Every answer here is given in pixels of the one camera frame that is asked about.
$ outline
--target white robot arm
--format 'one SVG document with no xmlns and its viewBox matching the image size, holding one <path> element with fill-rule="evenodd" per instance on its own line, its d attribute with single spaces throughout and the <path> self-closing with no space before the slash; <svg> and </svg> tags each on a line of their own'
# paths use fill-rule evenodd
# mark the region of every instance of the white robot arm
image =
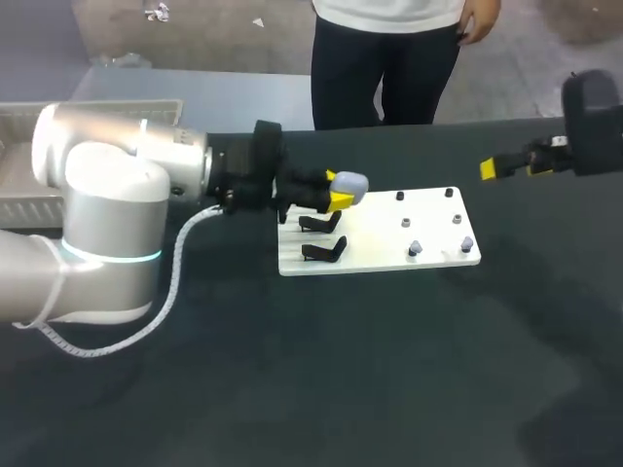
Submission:
<svg viewBox="0 0 623 467">
<path fill-rule="evenodd" d="M 290 168 L 275 124 L 258 123 L 251 141 L 215 157 L 205 133 L 62 104 L 39 117 L 32 170 L 40 184 L 62 191 L 63 236 L 56 241 L 0 231 L 0 321 L 39 328 L 79 357 L 124 348 L 165 319 L 177 293 L 184 239 L 197 222 L 266 208 L 285 222 L 291 204 L 331 212 L 357 204 L 368 189 L 362 175 Z M 146 328 L 118 344 L 85 350 L 46 324 L 110 325 L 144 315 L 156 292 L 169 200 L 205 196 L 217 204 L 182 228 L 169 295 Z"/>
</svg>

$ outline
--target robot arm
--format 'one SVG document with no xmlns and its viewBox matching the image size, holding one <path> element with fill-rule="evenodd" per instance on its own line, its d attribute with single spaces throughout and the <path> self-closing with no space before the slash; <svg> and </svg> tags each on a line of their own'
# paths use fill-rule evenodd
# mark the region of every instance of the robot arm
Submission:
<svg viewBox="0 0 623 467">
<path fill-rule="evenodd" d="M 613 77 L 599 70 L 573 75 L 563 86 L 567 135 L 543 137 L 517 154 L 481 163 L 481 178 L 573 170 L 578 176 L 623 171 L 623 105 Z"/>
<path fill-rule="evenodd" d="M 200 220 L 270 208 L 283 223 L 292 204 L 326 213 L 359 203 L 368 190 L 362 175 L 290 167 L 276 124 L 259 122 L 250 141 L 218 155 L 208 142 L 193 130 L 47 107 L 34 131 L 32 169 L 39 183 L 62 191 L 63 237 L 0 231 L 6 271 L 0 321 L 29 323 L 18 327 L 39 328 L 62 348 L 66 342 L 46 321 L 101 325 L 139 318 L 155 296 L 169 201 L 216 198 L 217 205 L 180 232 L 165 307 L 141 336 L 127 340 L 133 343 L 172 307 L 183 242 Z M 128 344 L 99 352 L 66 344 L 65 350 L 99 356 Z"/>
</svg>

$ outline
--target glowing blue ring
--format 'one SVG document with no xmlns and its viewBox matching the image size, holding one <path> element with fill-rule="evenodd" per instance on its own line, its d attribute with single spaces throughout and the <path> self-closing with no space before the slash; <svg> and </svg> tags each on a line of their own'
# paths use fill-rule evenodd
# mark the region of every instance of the glowing blue ring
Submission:
<svg viewBox="0 0 623 467">
<path fill-rule="evenodd" d="M 89 253 L 88 251 L 83 251 L 79 248 L 76 248 L 75 246 L 71 246 L 69 243 L 67 243 L 67 240 L 65 240 L 64 238 L 60 241 L 60 244 L 65 250 L 67 250 L 72 255 L 80 258 L 81 260 L 95 261 L 98 263 L 112 263 L 116 265 L 132 265 L 135 263 L 147 263 L 149 261 L 154 261 L 160 258 L 160 256 L 163 254 L 163 250 L 160 250 L 154 253 L 153 255 L 139 256 L 137 258 L 118 258 L 115 256 L 95 255 L 93 253 Z"/>
</svg>

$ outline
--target black tablecloth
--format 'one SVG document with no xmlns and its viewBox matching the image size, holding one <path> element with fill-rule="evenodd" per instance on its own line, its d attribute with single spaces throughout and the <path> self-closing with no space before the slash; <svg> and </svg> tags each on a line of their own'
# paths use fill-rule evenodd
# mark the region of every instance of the black tablecloth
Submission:
<svg viewBox="0 0 623 467">
<path fill-rule="evenodd" d="M 622 465 L 623 175 L 478 176 L 560 130 L 288 134 L 293 161 L 366 173 L 374 191 L 460 187 L 481 265 L 284 278 L 273 215 L 207 221 L 176 308 L 136 347 L 85 362 L 0 329 L 0 463 Z M 142 324 L 61 329 L 95 346 Z"/>
</svg>

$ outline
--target black pants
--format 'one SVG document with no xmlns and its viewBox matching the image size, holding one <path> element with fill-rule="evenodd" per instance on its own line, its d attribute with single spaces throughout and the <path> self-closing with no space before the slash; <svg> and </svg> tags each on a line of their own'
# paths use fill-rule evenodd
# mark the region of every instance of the black pants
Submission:
<svg viewBox="0 0 623 467">
<path fill-rule="evenodd" d="M 457 27 L 378 34 L 316 20 L 311 102 L 316 129 L 376 126 L 383 78 L 385 125 L 432 124 L 458 57 Z"/>
</svg>

